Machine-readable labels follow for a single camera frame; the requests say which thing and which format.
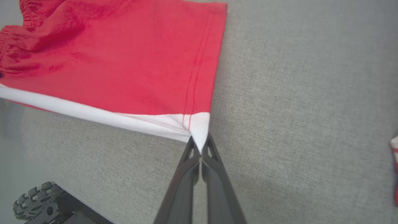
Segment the white side panel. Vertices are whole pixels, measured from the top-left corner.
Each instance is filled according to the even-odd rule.
[[[114,113],[53,96],[8,88],[1,84],[0,98],[84,120],[185,142],[192,135],[200,150],[206,142],[210,121],[210,114],[208,112],[193,114],[191,116],[190,129],[188,130],[188,123],[183,127],[182,120],[184,117],[184,124],[185,121],[189,122],[189,114],[144,115]]]

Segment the gray tablecloth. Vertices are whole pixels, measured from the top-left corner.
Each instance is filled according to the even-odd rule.
[[[227,2],[210,132],[248,223],[398,223],[398,2]],[[152,223],[185,146],[32,108],[19,129],[115,224]],[[206,197],[199,181],[194,223]]]

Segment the red and white garment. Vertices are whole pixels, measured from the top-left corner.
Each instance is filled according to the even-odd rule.
[[[21,0],[0,31],[0,97],[181,141],[199,149],[226,4]]]
[[[395,168],[398,174],[398,136],[393,138],[390,141],[391,147],[392,147],[392,152],[394,154],[394,158],[395,158]],[[395,189],[395,203],[398,206],[398,183],[397,183],[397,187]]]

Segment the red and white cloth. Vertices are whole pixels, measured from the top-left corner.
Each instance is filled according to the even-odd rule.
[[[392,147],[392,152],[394,154],[394,158],[395,158],[395,168],[398,174],[398,136],[393,138],[390,141],[391,147]],[[395,189],[395,203],[398,206],[398,183]]]
[[[129,130],[207,138],[226,4],[21,0],[0,31],[0,97]]]

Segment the red stitching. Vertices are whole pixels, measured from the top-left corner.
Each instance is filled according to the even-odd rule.
[[[192,94],[192,99],[193,99],[193,103],[192,103],[192,112],[191,112],[191,114],[189,115],[188,130],[189,130],[190,127],[191,127],[191,117],[192,117],[193,111],[194,111],[194,109],[195,109],[195,90],[196,90],[196,84],[197,84],[197,82],[198,82],[199,71],[200,71],[200,68],[202,67],[203,56],[205,55],[205,52],[206,52],[207,42],[208,42],[209,37],[210,37],[210,32],[211,32],[212,26],[213,26],[213,23],[211,22],[211,23],[210,23],[210,28],[209,28],[209,34],[207,35],[205,47],[204,47],[204,49],[203,49],[203,53],[202,53],[202,56],[201,56],[201,58],[200,58],[198,72],[196,73],[195,85],[193,86],[193,94]]]
[[[191,70],[191,75],[189,76],[188,87],[187,87],[187,91],[186,91],[186,94],[185,94],[184,112],[182,113],[182,127],[183,127],[183,128],[185,128],[185,126],[184,126],[184,117],[185,117],[185,110],[186,110],[186,108],[187,108],[187,103],[188,103],[188,90],[189,90],[189,84],[191,83],[193,69],[195,68],[195,65],[196,65],[196,59],[197,59],[197,57],[198,57],[199,50],[200,50],[200,47],[201,47],[201,45],[202,45],[203,38],[204,38],[205,33],[206,33],[206,28],[207,28],[208,22],[209,22],[209,20],[206,21],[205,31],[203,32],[202,39],[200,40],[200,44],[199,44],[199,47],[198,47],[198,51],[196,52],[195,60],[194,60],[194,62],[193,62],[193,67],[192,67],[192,70]]]

